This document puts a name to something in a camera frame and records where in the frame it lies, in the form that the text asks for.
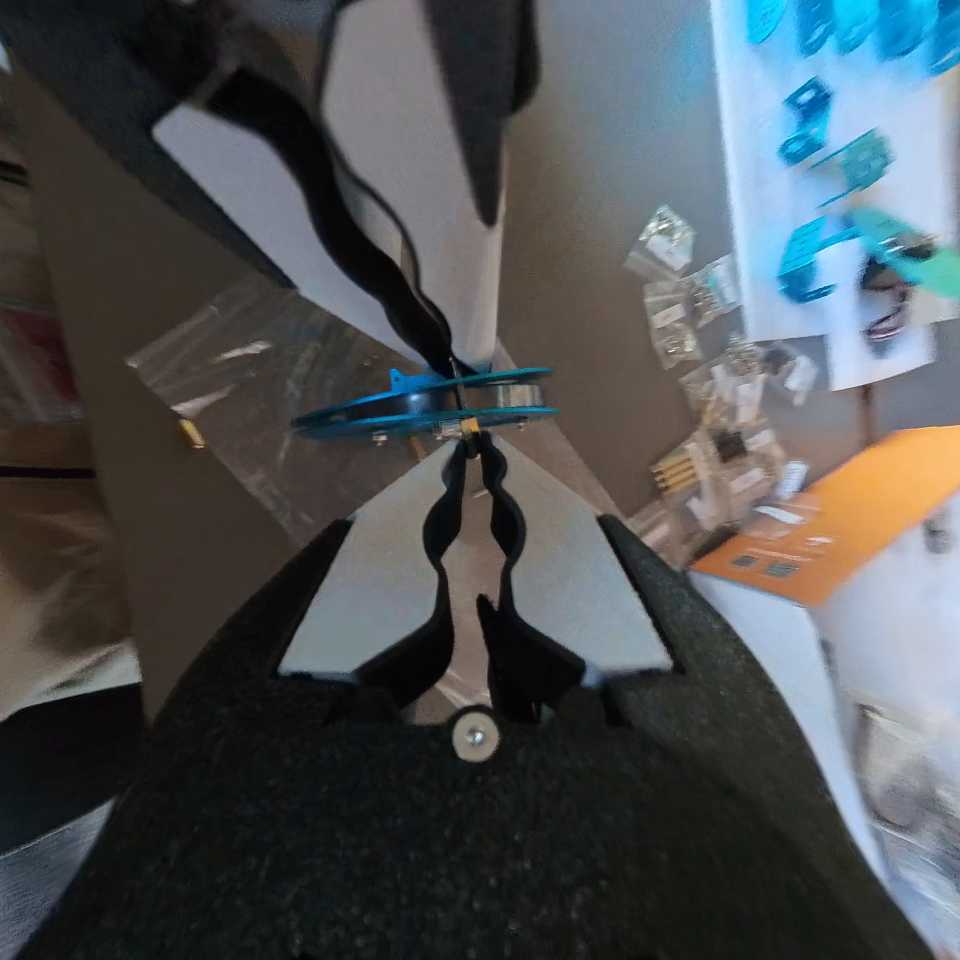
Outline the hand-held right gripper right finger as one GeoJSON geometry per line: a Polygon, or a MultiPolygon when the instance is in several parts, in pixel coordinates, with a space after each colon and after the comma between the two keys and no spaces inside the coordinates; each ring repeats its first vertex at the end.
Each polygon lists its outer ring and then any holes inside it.
{"type": "Polygon", "coordinates": [[[601,513],[506,439],[481,434],[498,598],[477,598],[494,710],[538,723],[572,690],[675,669],[656,617],[601,513]]]}

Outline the blue round turntable assembly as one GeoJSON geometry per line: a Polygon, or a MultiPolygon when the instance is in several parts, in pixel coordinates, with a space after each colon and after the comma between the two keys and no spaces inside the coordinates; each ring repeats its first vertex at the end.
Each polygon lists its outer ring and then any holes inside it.
{"type": "Polygon", "coordinates": [[[444,377],[390,371],[390,390],[302,414],[291,427],[301,437],[334,440],[368,437],[377,445],[392,439],[431,436],[480,453],[480,436],[494,428],[524,426],[559,414],[546,395],[548,367],[522,367],[444,377]],[[459,422],[475,418],[479,435],[464,440],[459,422]]]}

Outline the person's beige jacket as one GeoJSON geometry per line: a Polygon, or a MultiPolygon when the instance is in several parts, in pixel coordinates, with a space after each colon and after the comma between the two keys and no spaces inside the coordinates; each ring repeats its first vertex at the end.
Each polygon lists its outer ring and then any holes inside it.
{"type": "Polygon", "coordinates": [[[140,684],[114,529],[97,482],[2,67],[1,717],[140,684]]]}

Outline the white and orange cardboard box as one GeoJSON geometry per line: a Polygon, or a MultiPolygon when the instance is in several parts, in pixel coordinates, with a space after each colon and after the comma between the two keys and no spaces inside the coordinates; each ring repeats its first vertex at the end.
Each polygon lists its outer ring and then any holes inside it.
{"type": "Polygon", "coordinates": [[[895,432],[689,570],[941,958],[958,958],[958,453],[957,426],[895,432]]]}

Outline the pile of small hardware bags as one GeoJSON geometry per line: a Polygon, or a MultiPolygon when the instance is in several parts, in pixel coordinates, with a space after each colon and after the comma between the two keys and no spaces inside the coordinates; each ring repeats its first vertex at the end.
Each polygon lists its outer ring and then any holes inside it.
{"type": "Polygon", "coordinates": [[[696,232],[669,204],[659,205],[625,257],[643,281],[643,309],[654,355],[678,376],[693,430],[651,463],[652,505],[629,520],[642,543],[674,570],[757,525],[777,537],[808,521],[811,507],[787,506],[808,467],[789,461],[766,410],[776,381],[805,401],[818,369],[779,342],[754,342],[739,328],[710,350],[702,334],[743,306],[737,258],[694,264],[696,232]]]}

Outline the clear plastic bag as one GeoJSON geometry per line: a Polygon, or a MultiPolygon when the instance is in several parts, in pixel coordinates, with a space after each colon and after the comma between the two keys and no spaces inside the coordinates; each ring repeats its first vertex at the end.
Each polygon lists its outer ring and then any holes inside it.
{"type": "Polygon", "coordinates": [[[439,447],[437,438],[297,436],[297,417],[386,392],[418,371],[299,294],[250,273],[126,358],[296,546],[353,514],[439,447]]]}

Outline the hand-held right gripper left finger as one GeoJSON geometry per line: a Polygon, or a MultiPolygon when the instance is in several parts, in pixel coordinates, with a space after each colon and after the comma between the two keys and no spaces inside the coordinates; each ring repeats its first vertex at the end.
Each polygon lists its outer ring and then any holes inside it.
{"type": "Polygon", "coordinates": [[[347,521],[280,676],[383,690],[399,709],[443,677],[454,647],[444,558],[461,532],[467,460],[448,441],[347,521]]]}

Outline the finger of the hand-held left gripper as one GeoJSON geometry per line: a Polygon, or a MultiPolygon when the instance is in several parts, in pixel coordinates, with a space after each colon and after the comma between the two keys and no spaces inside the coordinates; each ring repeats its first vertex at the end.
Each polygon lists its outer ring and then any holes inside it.
{"type": "Polygon", "coordinates": [[[348,171],[402,232],[406,278],[446,319],[456,357],[493,363],[506,200],[474,206],[422,2],[354,2],[340,13],[321,114],[348,171]]]}
{"type": "Polygon", "coordinates": [[[328,139],[290,93],[238,69],[151,134],[306,300],[439,375],[454,373],[447,322],[354,219],[328,139]]]}

